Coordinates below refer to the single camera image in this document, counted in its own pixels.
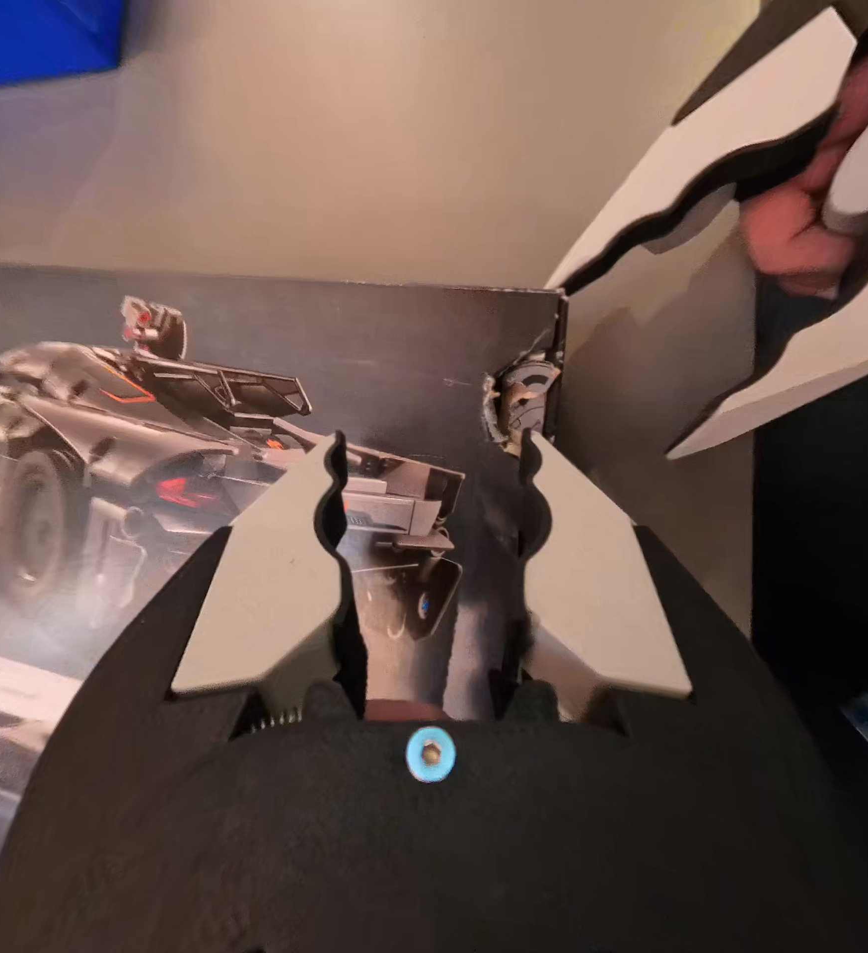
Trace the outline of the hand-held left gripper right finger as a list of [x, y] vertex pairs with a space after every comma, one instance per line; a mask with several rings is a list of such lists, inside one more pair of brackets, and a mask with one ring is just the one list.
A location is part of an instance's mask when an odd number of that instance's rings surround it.
[[522, 672], [553, 688], [563, 720], [585, 720], [610, 690], [689, 698], [634, 521], [544, 435], [523, 437], [521, 464]]

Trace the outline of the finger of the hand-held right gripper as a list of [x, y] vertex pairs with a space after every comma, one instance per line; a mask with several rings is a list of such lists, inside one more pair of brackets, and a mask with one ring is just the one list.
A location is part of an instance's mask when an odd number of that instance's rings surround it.
[[690, 241], [733, 189], [807, 160], [833, 116], [857, 38], [834, 6], [774, 7], [748, 36], [771, 47], [676, 118], [556, 266], [547, 290], [575, 294], [643, 245]]
[[748, 434], [868, 375], [868, 283], [833, 315], [795, 333], [767, 373], [720, 400], [667, 459]]

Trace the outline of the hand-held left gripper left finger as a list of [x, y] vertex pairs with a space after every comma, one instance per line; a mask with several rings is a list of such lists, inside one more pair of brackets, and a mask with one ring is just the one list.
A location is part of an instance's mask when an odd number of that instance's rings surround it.
[[364, 640], [350, 567], [345, 435], [320, 437], [228, 526], [172, 681], [177, 696], [249, 689], [273, 716], [333, 681], [364, 715]]

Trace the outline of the dark lego set box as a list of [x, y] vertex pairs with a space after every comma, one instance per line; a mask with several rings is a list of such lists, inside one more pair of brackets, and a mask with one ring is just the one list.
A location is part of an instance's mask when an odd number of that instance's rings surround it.
[[123, 628], [337, 431], [368, 696], [488, 718], [566, 323], [556, 292], [0, 266], [0, 851]]

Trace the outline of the person's right hand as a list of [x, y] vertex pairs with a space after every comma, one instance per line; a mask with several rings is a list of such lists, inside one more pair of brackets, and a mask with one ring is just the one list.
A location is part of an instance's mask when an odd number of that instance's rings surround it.
[[846, 75], [836, 105], [834, 123], [808, 167], [740, 210], [754, 268], [791, 295], [833, 297], [856, 255], [857, 241], [828, 229], [822, 209], [835, 173], [868, 126], [868, 56]]

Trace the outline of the blue plastic bin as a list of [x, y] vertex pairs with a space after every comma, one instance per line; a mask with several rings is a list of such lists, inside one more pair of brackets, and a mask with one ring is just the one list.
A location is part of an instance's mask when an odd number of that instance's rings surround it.
[[117, 68], [125, 1], [0, 1], [0, 87]]

